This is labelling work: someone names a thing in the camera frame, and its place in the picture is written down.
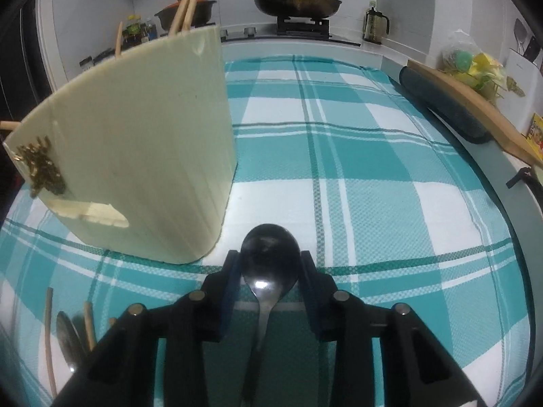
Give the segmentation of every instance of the frying pan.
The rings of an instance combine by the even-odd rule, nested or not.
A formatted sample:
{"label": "frying pan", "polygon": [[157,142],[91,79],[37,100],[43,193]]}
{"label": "frying pan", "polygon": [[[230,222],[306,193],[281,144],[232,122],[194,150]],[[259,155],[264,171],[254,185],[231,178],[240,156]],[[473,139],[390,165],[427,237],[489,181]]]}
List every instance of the frying pan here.
{"label": "frying pan", "polygon": [[339,0],[254,0],[260,11],[272,17],[304,17],[321,20],[335,14]]}

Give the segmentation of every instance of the screw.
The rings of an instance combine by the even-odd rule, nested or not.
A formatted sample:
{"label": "screw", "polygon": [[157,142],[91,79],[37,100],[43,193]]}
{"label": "screw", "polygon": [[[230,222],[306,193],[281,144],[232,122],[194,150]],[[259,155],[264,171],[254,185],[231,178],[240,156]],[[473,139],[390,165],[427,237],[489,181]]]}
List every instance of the screw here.
{"label": "screw", "polygon": [[334,300],[336,301],[347,301],[350,297],[348,292],[345,291],[336,291],[334,292]]}
{"label": "screw", "polygon": [[128,313],[130,315],[139,315],[139,314],[141,314],[141,312],[143,312],[143,309],[145,309],[143,304],[134,303],[134,304],[131,304],[130,306],[128,306]]}
{"label": "screw", "polygon": [[205,298],[205,292],[200,289],[192,291],[190,294],[188,294],[188,298],[191,301],[202,301]]}
{"label": "screw", "polygon": [[407,315],[411,312],[411,307],[409,307],[409,305],[405,303],[396,303],[394,305],[394,309],[400,315]]}

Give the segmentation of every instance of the stove knob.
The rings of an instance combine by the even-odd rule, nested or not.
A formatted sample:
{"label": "stove knob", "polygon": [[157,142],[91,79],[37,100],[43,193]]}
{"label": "stove knob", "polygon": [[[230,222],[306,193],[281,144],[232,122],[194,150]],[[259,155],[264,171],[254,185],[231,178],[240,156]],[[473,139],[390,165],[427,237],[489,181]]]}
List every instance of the stove knob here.
{"label": "stove knob", "polygon": [[245,29],[243,29],[243,33],[245,34],[246,37],[252,38],[256,34],[256,28],[246,27]]}

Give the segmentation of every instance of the teal and white plaid tablecloth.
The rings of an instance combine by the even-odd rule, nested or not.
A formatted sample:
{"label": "teal and white plaid tablecloth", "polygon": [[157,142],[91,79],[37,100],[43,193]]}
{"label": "teal and white plaid tablecloth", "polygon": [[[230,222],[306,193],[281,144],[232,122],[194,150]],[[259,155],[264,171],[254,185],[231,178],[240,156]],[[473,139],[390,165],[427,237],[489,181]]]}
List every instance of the teal and white plaid tablecloth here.
{"label": "teal and white plaid tablecloth", "polygon": [[[221,238],[204,259],[167,265],[81,243],[28,188],[0,233],[0,382],[23,405],[51,403],[43,309],[81,315],[97,337],[131,303],[163,306],[199,288],[229,249],[269,222],[310,250],[321,271],[365,302],[411,305],[489,406],[523,388],[530,327],[506,221],[458,143],[379,70],[286,56],[225,66],[238,167]],[[323,407],[334,344],[309,331],[295,287],[270,318],[259,406]],[[242,287],[221,344],[205,345],[212,407],[237,406],[256,300]],[[56,341],[59,387],[69,377]],[[375,343],[376,405],[383,405]],[[158,351],[155,405],[161,405]]]}

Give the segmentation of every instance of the knife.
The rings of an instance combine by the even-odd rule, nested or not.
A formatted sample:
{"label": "knife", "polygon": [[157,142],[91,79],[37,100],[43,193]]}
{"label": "knife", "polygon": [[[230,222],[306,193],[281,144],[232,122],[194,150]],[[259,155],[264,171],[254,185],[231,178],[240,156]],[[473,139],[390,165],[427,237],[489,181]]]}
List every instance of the knife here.
{"label": "knife", "polygon": [[541,50],[541,47],[538,44],[538,41],[536,40],[536,37],[532,37],[528,47],[526,47],[526,51],[524,52],[524,55],[522,55],[524,58],[526,58],[530,62],[534,62],[534,60],[538,57],[539,51]]}

